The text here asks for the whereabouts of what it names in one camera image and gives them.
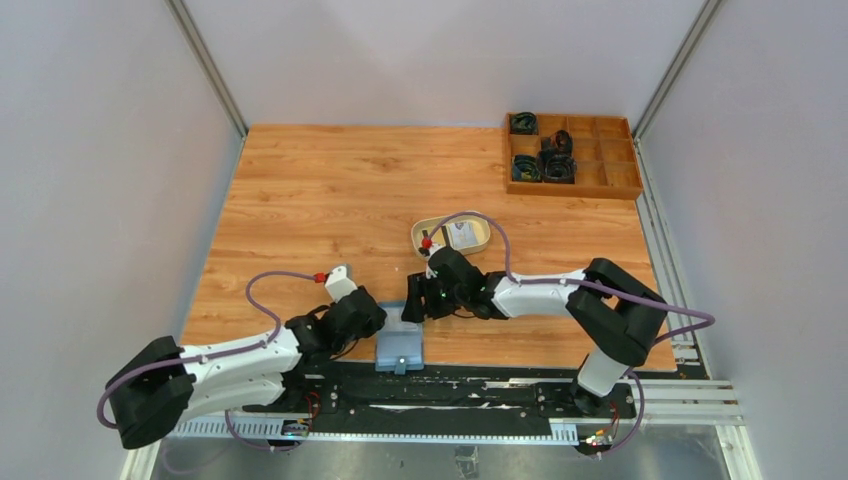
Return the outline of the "cream oval tray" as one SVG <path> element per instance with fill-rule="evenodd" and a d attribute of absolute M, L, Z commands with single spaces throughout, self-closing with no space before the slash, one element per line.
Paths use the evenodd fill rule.
<path fill-rule="evenodd" d="M 416 222 L 410 230 L 413 252 L 421 259 L 425 255 L 420 251 L 421 242 L 428 236 L 434 243 L 449 246 L 463 255 L 483 251 L 491 238 L 489 224 L 472 215 L 461 215 L 444 224 L 442 217 L 432 217 Z"/>

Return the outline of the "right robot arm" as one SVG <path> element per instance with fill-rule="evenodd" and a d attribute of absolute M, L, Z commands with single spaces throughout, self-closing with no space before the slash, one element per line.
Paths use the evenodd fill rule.
<path fill-rule="evenodd" d="M 598 409 L 617 382 L 645 364 L 669 311 L 655 291 L 606 258 L 583 269 L 544 276 L 484 273 L 450 247 L 432 248 L 426 268 L 407 278 L 401 319 L 421 323 L 459 310 L 482 320 L 569 317 L 594 348 L 572 380 L 569 396 L 584 413 Z"/>

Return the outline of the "white printed card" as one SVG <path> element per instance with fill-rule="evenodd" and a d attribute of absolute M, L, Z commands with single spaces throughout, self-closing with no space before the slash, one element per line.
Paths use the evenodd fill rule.
<path fill-rule="evenodd" d="M 451 246 L 456 250 L 474 248 L 479 244 L 474 226 L 467 222 L 453 222 L 447 225 Z"/>

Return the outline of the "blue card holder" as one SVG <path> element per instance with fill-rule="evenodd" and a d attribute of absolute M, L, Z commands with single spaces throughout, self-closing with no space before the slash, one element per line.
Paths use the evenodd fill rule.
<path fill-rule="evenodd" d="M 402 301 L 382 302 L 379 306 L 387 317 L 376 333 L 375 370 L 395 375 L 423 370 L 422 325 L 401 319 L 405 306 Z"/>

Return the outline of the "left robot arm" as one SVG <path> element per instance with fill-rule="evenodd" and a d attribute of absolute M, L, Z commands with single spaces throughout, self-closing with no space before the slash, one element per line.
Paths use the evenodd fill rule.
<path fill-rule="evenodd" d="M 380 330 L 387 313 L 364 287 L 263 334 L 208 345 L 148 343 L 106 384 L 98 418 L 123 448 L 163 439 L 198 416 L 265 406 L 303 388 L 300 376 Z"/>

